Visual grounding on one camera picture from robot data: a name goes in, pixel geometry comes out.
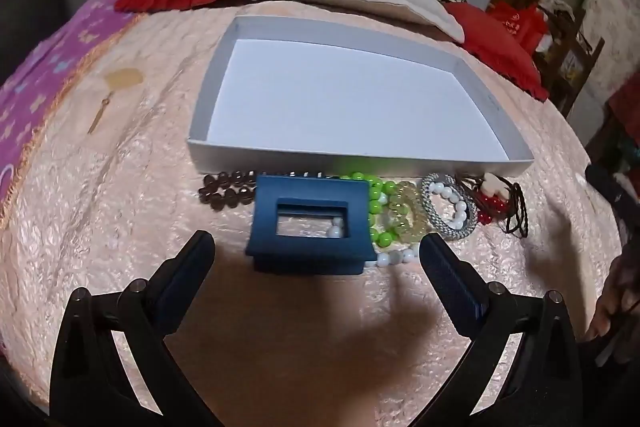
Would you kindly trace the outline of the person right hand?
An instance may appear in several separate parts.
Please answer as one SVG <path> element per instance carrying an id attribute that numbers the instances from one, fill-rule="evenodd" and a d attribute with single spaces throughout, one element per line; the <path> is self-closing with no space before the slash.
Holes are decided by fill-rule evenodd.
<path id="1" fill-rule="evenodd" d="M 639 313 L 639 255 L 627 251 L 616 257 L 586 332 L 586 339 L 604 336 L 617 313 Z"/>

